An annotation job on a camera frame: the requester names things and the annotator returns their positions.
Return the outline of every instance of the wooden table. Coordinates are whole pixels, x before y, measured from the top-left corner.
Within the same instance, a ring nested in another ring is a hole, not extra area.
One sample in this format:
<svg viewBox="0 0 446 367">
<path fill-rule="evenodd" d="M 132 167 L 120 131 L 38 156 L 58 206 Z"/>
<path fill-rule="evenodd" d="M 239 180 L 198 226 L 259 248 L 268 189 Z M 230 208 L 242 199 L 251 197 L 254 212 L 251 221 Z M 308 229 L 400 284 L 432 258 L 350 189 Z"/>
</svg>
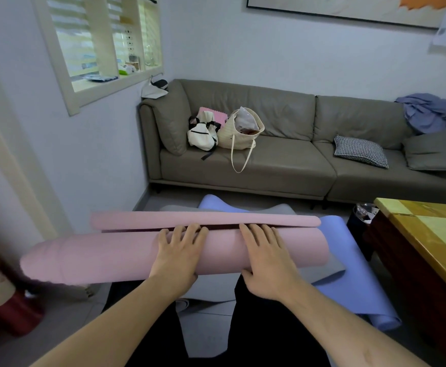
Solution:
<svg viewBox="0 0 446 367">
<path fill-rule="evenodd" d="M 418 326 L 446 354 L 446 204 L 378 198 L 364 234 L 409 303 Z"/>
</svg>

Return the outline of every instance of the gray floor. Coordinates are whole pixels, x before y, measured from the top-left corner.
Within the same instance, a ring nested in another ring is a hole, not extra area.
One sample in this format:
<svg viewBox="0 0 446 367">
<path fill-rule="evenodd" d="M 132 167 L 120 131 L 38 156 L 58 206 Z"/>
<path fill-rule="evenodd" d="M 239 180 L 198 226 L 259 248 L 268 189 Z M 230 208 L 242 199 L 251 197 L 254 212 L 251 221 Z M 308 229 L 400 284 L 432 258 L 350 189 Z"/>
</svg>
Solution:
<svg viewBox="0 0 446 367">
<path fill-rule="evenodd" d="M 280 203 L 289 204 L 298 214 L 339 215 L 347 220 L 351 205 L 332 203 L 327 209 L 318 204 L 310 209 L 312 201 L 280 197 L 259 196 L 243 193 L 210 191 L 184 187 L 164 187 L 152 193 L 145 205 L 145 211 L 158 211 L 167 204 L 197 207 L 208 193 L 217 195 L 232 206 L 248 210 L 269 208 Z M 401 294 L 394 285 L 388 271 L 375 257 L 371 262 L 374 273 L 395 309 L 403 320 L 403 326 L 388 334 L 432 367 L 446 367 L 446 359 L 426 343 L 416 331 L 413 318 L 406 309 Z M 45 297 L 46 316 L 43 322 L 29 335 L 13 338 L 0 337 L 0 367 L 27 367 L 63 339 L 77 331 L 84 324 L 100 314 L 109 292 L 110 284 L 104 284 L 98 293 L 88 300 L 74 300 L 56 292 Z M 179 314 L 186 348 L 190 356 L 211 357 L 226 350 L 226 340 L 230 328 L 234 302 L 209 304 L 198 302 Z"/>
</svg>

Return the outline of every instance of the trash can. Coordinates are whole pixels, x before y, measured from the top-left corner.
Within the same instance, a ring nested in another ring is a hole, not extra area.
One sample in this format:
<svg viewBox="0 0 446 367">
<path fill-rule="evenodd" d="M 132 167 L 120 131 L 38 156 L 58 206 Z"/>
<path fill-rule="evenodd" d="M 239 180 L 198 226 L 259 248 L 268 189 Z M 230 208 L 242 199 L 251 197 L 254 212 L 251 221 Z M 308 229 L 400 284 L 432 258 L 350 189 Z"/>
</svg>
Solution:
<svg viewBox="0 0 446 367">
<path fill-rule="evenodd" d="M 374 249 L 363 240 L 362 235 L 378 211 L 379 209 L 373 203 L 357 203 L 352 209 L 347 222 L 349 232 L 354 237 L 362 255 L 364 255 L 367 261 L 371 261 Z"/>
</svg>

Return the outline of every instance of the hand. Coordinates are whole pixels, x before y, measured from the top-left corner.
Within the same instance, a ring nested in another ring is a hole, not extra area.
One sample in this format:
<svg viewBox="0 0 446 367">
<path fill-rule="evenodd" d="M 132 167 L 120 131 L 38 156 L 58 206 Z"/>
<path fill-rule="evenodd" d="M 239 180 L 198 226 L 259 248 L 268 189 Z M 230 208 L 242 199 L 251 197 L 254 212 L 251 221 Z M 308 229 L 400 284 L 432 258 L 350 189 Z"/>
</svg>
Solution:
<svg viewBox="0 0 446 367">
<path fill-rule="evenodd" d="M 167 242 L 168 233 L 168 229 L 162 229 L 159 233 L 159 253 L 152 265 L 150 278 L 159 278 L 163 286 L 161 291 L 167 290 L 168 295 L 175 300 L 184 295 L 198 278 L 195 268 L 208 228 L 201 228 L 199 224 L 191 224 L 187 230 L 183 226 L 177 226 L 170 243 Z"/>
<path fill-rule="evenodd" d="M 283 302 L 302 279 L 276 228 L 240 224 L 252 272 L 243 270 L 248 290 L 256 296 Z"/>
</svg>

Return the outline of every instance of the painting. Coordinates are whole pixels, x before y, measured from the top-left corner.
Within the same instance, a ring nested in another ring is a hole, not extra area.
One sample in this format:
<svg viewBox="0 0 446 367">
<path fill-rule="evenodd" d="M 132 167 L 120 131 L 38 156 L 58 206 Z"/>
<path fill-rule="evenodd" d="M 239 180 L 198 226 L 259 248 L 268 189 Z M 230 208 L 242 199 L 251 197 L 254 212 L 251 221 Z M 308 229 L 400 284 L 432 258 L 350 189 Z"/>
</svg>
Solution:
<svg viewBox="0 0 446 367">
<path fill-rule="evenodd" d="M 437 29 L 446 0 L 247 0 L 247 7 Z"/>
</svg>

